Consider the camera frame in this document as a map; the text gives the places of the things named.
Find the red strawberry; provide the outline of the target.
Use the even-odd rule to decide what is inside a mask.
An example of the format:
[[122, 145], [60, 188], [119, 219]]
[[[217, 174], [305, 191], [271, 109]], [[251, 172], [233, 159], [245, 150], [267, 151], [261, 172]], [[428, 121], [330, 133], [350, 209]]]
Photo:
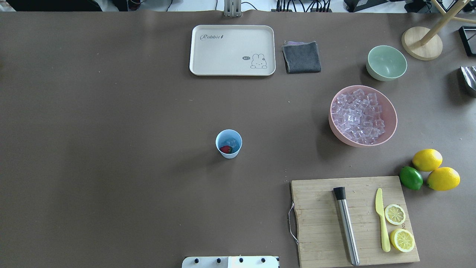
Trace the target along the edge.
[[223, 145], [219, 148], [219, 151], [221, 151], [223, 154], [231, 154], [233, 153], [233, 147], [230, 145]]

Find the light blue plastic cup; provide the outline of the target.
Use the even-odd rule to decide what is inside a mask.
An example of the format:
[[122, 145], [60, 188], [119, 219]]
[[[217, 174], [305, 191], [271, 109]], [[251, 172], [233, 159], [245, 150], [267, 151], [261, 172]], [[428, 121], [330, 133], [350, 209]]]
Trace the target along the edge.
[[233, 153], [231, 154], [223, 154], [221, 153], [221, 151], [219, 151], [221, 155], [226, 159], [233, 159], [240, 152], [242, 146], [242, 137], [237, 131], [226, 129], [221, 131], [216, 136], [215, 145], [218, 151], [219, 148], [223, 145], [230, 145], [231, 147], [233, 147]]

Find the pink bowl of ice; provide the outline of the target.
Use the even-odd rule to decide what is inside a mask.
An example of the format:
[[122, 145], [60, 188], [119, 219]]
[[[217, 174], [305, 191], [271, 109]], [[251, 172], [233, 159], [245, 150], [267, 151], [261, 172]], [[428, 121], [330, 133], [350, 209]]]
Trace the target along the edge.
[[390, 140], [398, 125], [394, 105], [381, 92], [362, 85], [335, 94], [328, 113], [332, 133], [353, 147], [372, 147]]

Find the wooden cup tree stand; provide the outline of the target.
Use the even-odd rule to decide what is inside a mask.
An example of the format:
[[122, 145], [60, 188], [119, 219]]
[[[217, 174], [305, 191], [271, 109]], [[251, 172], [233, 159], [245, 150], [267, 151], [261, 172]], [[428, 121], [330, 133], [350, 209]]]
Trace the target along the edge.
[[431, 1], [442, 14], [441, 19], [431, 29], [416, 26], [407, 29], [401, 38], [403, 48], [408, 54], [422, 61], [430, 61], [439, 57], [443, 51], [442, 39], [438, 33], [451, 20], [476, 24], [475, 20], [456, 17], [456, 15], [469, 3], [469, 0], [457, 1], [448, 11], [440, 7], [436, 0]]

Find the beige rabbit tray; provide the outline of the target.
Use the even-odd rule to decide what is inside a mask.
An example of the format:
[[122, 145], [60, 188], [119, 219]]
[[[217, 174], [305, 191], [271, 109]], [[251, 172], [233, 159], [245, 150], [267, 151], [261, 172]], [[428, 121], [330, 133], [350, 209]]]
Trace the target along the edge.
[[275, 73], [274, 31], [266, 25], [197, 25], [189, 70], [201, 76], [269, 76]]

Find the grey folded cloth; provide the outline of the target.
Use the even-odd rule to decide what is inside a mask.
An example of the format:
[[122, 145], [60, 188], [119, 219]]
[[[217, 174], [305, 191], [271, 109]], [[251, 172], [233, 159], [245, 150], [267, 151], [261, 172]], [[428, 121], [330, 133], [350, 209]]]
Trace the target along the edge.
[[288, 41], [281, 48], [287, 73], [299, 74], [321, 72], [322, 66], [316, 41]]

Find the yellow plastic knife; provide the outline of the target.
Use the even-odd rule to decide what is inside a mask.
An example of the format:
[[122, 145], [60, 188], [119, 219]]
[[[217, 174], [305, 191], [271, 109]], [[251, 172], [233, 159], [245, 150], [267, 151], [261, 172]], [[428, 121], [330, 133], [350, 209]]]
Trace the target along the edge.
[[381, 247], [384, 252], [389, 252], [391, 250], [391, 245], [390, 245], [390, 240], [389, 240], [387, 226], [386, 226], [386, 218], [385, 218], [385, 212], [383, 207], [383, 192], [381, 188], [378, 188], [376, 190], [374, 206], [375, 206], [375, 211], [377, 215], [379, 216]]

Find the green ceramic bowl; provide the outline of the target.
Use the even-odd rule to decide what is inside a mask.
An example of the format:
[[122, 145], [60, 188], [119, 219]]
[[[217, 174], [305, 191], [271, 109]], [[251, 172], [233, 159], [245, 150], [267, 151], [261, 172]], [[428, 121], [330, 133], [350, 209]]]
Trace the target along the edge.
[[367, 55], [367, 72], [378, 81], [393, 81], [406, 73], [407, 61], [398, 49], [379, 45]]

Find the lemon slice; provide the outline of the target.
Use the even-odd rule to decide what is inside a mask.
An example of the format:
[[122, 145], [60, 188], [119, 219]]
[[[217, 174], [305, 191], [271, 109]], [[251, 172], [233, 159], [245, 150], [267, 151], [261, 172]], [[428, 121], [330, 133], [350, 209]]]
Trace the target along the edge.
[[413, 234], [406, 229], [395, 229], [390, 233], [390, 242], [400, 252], [408, 253], [415, 248]]
[[406, 221], [406, 212], [402, 207], [396, 204], [390, 204], [384, 209], [385, 219], [395, 226], [404, 224]]

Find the green lime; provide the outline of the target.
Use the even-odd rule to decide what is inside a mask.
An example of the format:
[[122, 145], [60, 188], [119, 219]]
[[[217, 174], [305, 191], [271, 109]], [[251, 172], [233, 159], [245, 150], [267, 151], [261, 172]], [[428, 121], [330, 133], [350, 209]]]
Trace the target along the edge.
[[424, 183], [421, 173], [411, 166], [401, 168], [398, 176], [401, 184], [411, 190], [420, 190]]

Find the yellow lemon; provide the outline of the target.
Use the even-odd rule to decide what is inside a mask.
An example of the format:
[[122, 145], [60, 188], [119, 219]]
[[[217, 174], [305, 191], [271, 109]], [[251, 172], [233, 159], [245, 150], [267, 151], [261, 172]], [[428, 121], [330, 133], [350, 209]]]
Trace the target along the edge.
[[412, 158], [413, 166], [420, 171], [431, 172], [441, 166], [442, 154], [433, 148], [423, 149], [415, 153]]
[[451, 167], [440, 167], [427, 177], [427, 186], [436, 191], [447, 191], [456, 188], [460, 183], [459, 173]]

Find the aluminium frame post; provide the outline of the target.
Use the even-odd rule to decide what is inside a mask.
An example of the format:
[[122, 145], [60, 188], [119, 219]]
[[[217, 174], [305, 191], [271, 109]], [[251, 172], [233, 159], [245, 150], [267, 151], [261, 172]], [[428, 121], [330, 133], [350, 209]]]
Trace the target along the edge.
[[241, 17], [241, 0], [224, 0], [223, 12], [225, 17]]

